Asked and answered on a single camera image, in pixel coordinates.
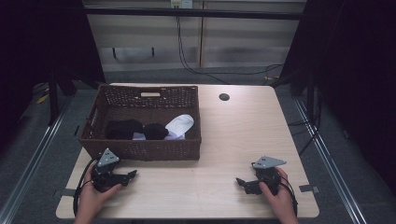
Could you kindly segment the large black sock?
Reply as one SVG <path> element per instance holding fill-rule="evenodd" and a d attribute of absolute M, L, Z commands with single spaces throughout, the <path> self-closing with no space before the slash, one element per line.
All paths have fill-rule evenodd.
<path fill-rule="evenodd" d="M 111 120 L 105 129 L 106 139 L 132 140 L 135 133 L 143 132 L 143 124 L 135 119 Z"/>

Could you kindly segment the person's right hand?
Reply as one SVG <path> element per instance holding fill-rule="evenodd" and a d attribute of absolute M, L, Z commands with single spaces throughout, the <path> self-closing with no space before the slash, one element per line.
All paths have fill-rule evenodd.
<path fill-rule="evenodd" d="M 267 185 L 261 182 L 259 186 L 262 194 L 281 224 L 299 224 L 299 220 L 293 209 L 293 199 L 288 191 L 288 175 L 280 167 L 276 167 L 276 169 L 281 176 L 281 185 L 278 188 L 278 194 L 273 195 Z"/>

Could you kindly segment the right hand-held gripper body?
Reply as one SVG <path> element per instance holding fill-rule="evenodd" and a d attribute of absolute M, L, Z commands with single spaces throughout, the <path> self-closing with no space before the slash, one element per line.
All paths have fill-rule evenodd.
<path fill-rule="evenodd" d="M 286 161 L 267 156 L 262 156 L 257 161 L 251 163 L 257 177 L 254 185 L 259 188 L 259 183 L 263 182 L 273 195 L 277 195 L 278 187 L 281 183 L 281 175 L 276 167 L 286 163 Z"/>

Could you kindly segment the white wall socket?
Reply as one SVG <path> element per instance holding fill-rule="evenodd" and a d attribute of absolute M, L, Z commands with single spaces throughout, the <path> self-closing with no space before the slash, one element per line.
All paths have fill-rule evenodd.
<path fill-rule="evenodd" d="M 170 0 L 171 8 L 193 9 L 192 0 Z"/>

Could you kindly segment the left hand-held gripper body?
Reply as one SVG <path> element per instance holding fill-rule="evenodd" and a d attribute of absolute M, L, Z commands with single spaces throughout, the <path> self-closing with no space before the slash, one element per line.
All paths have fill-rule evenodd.
<path fill-rule="evenodd" d="M 119 162 L 120 158 L 109 148 L 104 151 L 91 172 L 92 183 L 96 190 L 105 192 L 118 185 L 117 181 L 119 179 L 125 179 L 125 175 L 115 175 L 113 173 L 114 168 Z"/>

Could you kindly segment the metal floor rail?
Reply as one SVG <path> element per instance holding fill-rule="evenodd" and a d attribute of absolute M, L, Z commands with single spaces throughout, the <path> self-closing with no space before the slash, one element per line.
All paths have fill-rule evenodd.
<path fill-rule="evenodd" d="M 10 196 L 7 198 L 3 208 L 0 210 L 0 224 L 11 224 L 24 196 L 26 195 L 28 188 L 32 183 L 39 165 L 47 154 L 50 144 L 64 120 L 64 114 L 68 107 L 69 103 L 66 102 L 59 112 L 59 115 L 55 117 L 53 123 L 46 129 L 43 137 L 35 149 L 35 153 L 25 166 L 25 169 L 21 174 L 16 186 L 12 190 Z"/>
<path fill-rule="evenodd" d="M 352 222 L 354 224 L 368 224 L 366 218 L 361 211 L 355 197 L 351 193 L 345 179 L 342 177 L 332 154 L 330 153 L 327 145 L 325 144 L 323 138 L 321 137 L 318 128 L 313 124 L 313 122 L 308 118 L 307 108 L 302 100 L 295 100 L 296 107 L 300 116 L 303 119 L 304 126 L 308 130 L 311 139 L 314 142 L 315 148 L 321 157 L 326 170 L 343 202 L 343 205 L 348 212 Z"/>

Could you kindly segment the black metal stand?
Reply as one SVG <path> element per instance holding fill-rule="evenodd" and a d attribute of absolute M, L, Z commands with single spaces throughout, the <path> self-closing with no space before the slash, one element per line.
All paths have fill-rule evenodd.
<path fill-rule="evenodd" d="M 57 78 L 53 78 L 49 81 L 49 126 L 51 126 L 60 115 L 58 90 L 61 90 L 65 96 L 72 96 L 76 93 L 77 88 L 71 79 L 58 80 Z"/>

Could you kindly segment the small black sock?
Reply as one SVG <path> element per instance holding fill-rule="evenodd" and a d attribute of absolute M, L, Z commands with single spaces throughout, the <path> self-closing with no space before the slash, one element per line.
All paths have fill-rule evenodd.
<path fill-rule="evenodd" d="M 151 123 L 143 128 L 143 133 L 148 140 L 163 140 L 169 131 L 160 123 Z"/>

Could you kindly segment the black horizontal frame bar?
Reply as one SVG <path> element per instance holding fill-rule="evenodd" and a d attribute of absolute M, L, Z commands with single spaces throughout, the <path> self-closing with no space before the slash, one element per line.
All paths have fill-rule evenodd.
<path fill-rule="evenodd" d="M 303 13 L 179 8 L 84 7 L 83 12 L 95 15 L 168 16 L 286 21 L 299 21 L 304 18 Z"/>

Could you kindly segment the black curtain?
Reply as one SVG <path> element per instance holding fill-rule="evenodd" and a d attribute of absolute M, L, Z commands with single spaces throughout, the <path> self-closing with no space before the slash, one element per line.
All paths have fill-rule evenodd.
<path fill-rule="evenodd" d="M 279 82 L 311 81 L 396 196 L 396 0 L 306 0 Z"/>
<path fill-rule="evenodd" d="M 0 152 L 38 83 L 53 82 L 66 94 L 73 81 L 106 81 L 82 0 L 0 0 Z"/>

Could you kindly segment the person's left hand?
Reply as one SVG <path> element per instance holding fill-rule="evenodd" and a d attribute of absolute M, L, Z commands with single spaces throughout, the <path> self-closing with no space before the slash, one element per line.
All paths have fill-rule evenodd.
<path fill-rule="evenodd" d="M 122 188 L 118 184 L 105 192 L 97 191 L 91 181 L 92 164 L 84 177 L 84 186 L 80 192 L 78 210 L 74 224 L 91 224 L 96 215 L 102 210 L 106 201 L 116 195 Z"/>

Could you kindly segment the brown wicker basket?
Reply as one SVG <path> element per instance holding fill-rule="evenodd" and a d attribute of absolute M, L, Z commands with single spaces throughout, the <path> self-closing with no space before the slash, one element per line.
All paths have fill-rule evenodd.
<path fill-rule="evenodd" d="M 182 140 L 115 140 L 106 137 L 110 121 L 135 119 L 144 125 L 165 125 L 183 114 L 192 116 L 193 125 Z M 93 158 L 108 148 L 122 160 L 197 161 L 202 142 L 198 88 L 102 85 L 79 142 Z"/>

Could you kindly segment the pale lavender sock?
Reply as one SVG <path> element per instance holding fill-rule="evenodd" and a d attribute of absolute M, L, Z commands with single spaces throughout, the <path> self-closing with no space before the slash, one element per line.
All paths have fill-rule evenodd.
<path fill-rule="evenodd" d="M 145 140 L 146 136 L 143 133 L 134 133 L 133 135 L 134 140 Z M 168 135 L 165 136 L 164 140 L 184 140 L 185 135 L 176 135 L 175 133 L 170 132 Z"/>

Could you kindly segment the white sock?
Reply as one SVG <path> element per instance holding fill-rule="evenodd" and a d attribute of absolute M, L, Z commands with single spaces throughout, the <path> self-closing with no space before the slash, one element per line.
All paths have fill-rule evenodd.
<path fill-rule="evenodd" d="M 166 140 L 183 140 L 185 133 L 193 126 L 194 119 L 188 114 L 183 114 L 172 119 L 168 124 L 165 125 L 165 129 L 168 131 L 168 135 L 165 137 Z"/>

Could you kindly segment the grey tape strip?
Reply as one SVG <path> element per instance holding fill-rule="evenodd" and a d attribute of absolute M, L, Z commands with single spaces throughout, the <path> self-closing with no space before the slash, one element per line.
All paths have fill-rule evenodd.
<path fill-rule="evenodd" d="M 314 194 L 319 193 L 319 188 L 311 185 L 302 185 L 299 187 L 300 192 L 312 192 Z"/>
<path fill-rule="evenodd" d="M 75 192 L 74 189 L 58 189 L 53 192 L 52 196 L 56 198 L 62 198 L 63 196 L 73 197 Z"/>

